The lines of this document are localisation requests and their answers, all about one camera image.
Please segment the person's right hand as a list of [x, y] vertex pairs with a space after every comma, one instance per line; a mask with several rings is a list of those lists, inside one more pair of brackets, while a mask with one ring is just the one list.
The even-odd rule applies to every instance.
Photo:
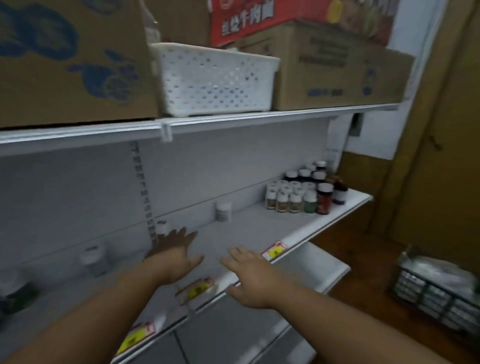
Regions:
[[243, 246], [228, 249], [229, 257], [221, 258], [222, 265], [237, 276], [238, 284], [248, 292], [248, 301], [237, 301], [244, 307], [275, 309], [279, 292], [287, 286], [282, 274], [261, 254]]

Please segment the person's left hand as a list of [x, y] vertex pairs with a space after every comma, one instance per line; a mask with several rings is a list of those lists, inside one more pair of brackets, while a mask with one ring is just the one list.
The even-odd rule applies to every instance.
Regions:
[[187, 232], [185, 227], [173, 229], [166, 236], [157, 235], [153, 247], [141, 263], [141, 269], [157, 286], [173, 284], [188, 273], [189, 247], [197, 232]]

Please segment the person's left forearm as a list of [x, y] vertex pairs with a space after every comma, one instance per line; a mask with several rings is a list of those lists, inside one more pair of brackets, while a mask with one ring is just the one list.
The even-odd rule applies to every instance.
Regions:
[[174, 281], [165, 264], [145, 261], [2, 364], [109, 364], [156, 289]]

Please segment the person's right forearm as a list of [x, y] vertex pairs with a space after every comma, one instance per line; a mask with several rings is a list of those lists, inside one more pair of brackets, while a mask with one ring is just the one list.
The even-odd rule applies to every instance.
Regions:
[[266, 295], [328, 364], [452, 364], [434, 351], [338, 300], [295, 284]]

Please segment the red and yellow price tag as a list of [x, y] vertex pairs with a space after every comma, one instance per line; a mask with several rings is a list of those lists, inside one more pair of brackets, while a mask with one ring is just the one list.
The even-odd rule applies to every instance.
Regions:
[[264, 250], [261, 253], [261, 256], [270, 262], [283, 255], [286, 251], [288, 251], [288, 249], [289, 247], [287, 245], [285, 245], [282, 241], [278, 240], [273, 245], [269, 246], [266, 250]]
[[175, 299], [180, 307], [186, 306], [190, 301], [208, 292], [215, 285], [216, 282], [211, 277], [200, 278], [185, 287], [178, 288]]
[[123, 355], [130, 349], [145, 341], [147, 338], [153, 336], [156, 332], [154, 323], [150, 321], [133, 326], [117, 350], [114, 358]]

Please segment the white metal shelving unit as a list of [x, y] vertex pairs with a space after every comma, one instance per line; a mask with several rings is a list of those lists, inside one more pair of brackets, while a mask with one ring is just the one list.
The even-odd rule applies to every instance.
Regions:
[[[272, 262], [327, 293], [349, 266], [309, 242], [372, 199], [350, 190], [329, 215], [278, 213], [266, 185], [317, 160], [327, 161], [330, 125], [355, 112], [398, 104], [344, 106], [138, 122], [0, 131], [0, 270], [20, 268], [39, 297], [0, 323], [0, 363], [141, 261], [155, 223], [198, 231], [189, 253], [204, 262], [160, 288], [135, 325], [156, 333], [112, 364], [307, 364], [315, 351], [278, 314], [241, 307], [224, 290], [236, 283], [219, 258], [243, 245], [289, 249]], [[170, 122], [173, 141], [160, 139]], [[217, 201], [232, 202], [219, 222]], [[104, 245], [110, 270], [92, 277], [79, 262]], [[215, 286], [179, 306], [178, 288], [205, 277]]]

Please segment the cluster of white-capped bottles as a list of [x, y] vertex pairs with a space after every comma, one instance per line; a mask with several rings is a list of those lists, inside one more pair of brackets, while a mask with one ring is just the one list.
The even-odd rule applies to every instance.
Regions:
[[277, 213], [318, 213], [319, 185], [326, 182], [327, 162], [317, 160], [266, 185], [264, 205]]

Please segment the red label bottle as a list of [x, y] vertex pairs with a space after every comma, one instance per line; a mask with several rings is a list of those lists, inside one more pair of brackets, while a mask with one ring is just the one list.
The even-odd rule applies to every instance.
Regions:
[[317, 208], [319, 215], [328, 215], [333, 199], [334, 185], [331, 183], [320, 183], [317, 186]]

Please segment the dark brown bottle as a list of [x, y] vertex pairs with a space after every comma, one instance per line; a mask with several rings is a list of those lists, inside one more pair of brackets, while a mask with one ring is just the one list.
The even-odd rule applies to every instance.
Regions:
[[333, 183], [332, 202], [336, 205], [344, 205], [346, 203], [348, 191], [348, 185], [342, 178], [336, 176]]

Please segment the dark green jar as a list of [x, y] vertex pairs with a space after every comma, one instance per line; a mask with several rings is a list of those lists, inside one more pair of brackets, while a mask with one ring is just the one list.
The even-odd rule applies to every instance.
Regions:
[[20, 268], [0, 270], [0, 311], [13, 315], [24, 310], [40, 294], [39, 288]]

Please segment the white perforated plastic basket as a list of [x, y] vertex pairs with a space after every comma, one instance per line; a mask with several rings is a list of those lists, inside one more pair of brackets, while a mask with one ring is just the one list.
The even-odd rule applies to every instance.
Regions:
[[272, 108], [280, 58], [164, 42], [149, 50], [162, 114], [185, 118]]

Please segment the large brown cardboard box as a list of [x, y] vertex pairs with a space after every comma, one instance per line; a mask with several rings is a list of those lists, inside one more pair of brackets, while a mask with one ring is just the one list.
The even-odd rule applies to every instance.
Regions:
[[414, 57], [327, 25], [289, 21], [227, 48], [277, 57], [273, 110], [400, 103]]

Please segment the cardboard box with blue print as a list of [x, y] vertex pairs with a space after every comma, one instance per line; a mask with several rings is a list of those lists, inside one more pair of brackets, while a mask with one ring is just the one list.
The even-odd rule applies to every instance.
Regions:
[[144, 0], [0, 0], [0, 130], [153, 119]]

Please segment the plain brown cardboard box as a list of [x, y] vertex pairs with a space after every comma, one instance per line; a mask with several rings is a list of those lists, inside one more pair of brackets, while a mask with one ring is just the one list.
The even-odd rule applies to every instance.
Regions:
[[210, 46], [210, 0], [144, 0], [166, 43]]

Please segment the red printed carton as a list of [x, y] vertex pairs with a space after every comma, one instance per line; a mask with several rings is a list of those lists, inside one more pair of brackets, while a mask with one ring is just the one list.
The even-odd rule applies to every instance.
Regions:
[[335, 27], [381, 45], [400, 0], [211, 0], [210, 45], [221, 47], [290, 21]]

